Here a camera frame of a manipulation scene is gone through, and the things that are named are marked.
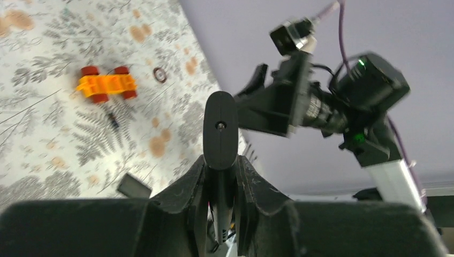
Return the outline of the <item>black remote control with buttons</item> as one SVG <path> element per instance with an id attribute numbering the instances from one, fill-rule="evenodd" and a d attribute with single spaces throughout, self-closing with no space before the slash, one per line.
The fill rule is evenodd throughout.
<path id="1" fill-rule="evenodd" d="M 220 245 L 227 240 L 230 230 L 238 141 L 238 117 L 233 97 L 224 91 L 212 93 L 206 102 L 203 120 L 203 156 L 215 238 Z"/>

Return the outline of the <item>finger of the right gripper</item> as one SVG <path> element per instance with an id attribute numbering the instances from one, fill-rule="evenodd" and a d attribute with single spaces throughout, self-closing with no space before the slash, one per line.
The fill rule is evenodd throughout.
<path id="1" fill-rule="evenodd" d="M 266 80 L 267 71 L 268 71 L 267 64 L 258 65 L 246 86 L 236 94 L 236 98 L 247 96 L 261 88 L 264 88 L 264 82 Z"/>

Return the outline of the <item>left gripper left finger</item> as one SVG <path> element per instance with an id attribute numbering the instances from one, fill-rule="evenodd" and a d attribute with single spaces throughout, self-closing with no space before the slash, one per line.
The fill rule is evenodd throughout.
<path id="1" fill-rule="evenodd" d="M 15 203 L 1 215 L 1 256 L 205 256 L 203 166 L 151 199 Z"/>

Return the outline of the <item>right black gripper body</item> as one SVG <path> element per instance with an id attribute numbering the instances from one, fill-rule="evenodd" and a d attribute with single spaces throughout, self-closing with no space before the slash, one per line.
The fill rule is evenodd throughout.
<path id="1" fill-rule="evenodd" d="M 311 60 L 312 54 L 294 52 L 272 72 L 270 85 L 236 98 L 239 128 L 287 137 L 296 127 L 315 127 L 309 114 Z"/>

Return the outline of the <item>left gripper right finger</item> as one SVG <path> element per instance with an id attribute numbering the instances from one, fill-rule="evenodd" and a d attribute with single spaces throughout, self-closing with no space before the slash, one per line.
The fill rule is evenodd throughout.
<path id="1" fill-rule="evenodd" d="M 379 201 L 294 201 L 238 159 L 240 256 L 446 256 L 437 230 L 412 207 Z"/>

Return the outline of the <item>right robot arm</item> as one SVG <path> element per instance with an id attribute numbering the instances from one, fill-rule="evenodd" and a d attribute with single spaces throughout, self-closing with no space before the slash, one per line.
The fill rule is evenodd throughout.
<path id="1" fill-rule="evenodd" d="M 312 55 L 294 52 L 272 72 L 259 65 L 235 96 L 242 129 L 287 137 L 297 127 L 321 131 L 324 138 L 342 134 L 350 151 L 369 173 L 382 200 L 404 203 L 424 213 L 425 195 L 415 182 L 388 110 L 409 93 L 403 75 L 379 55 L 358 56 L 351 76 L 334 73 L 329 91 L 310 75 Z"/>

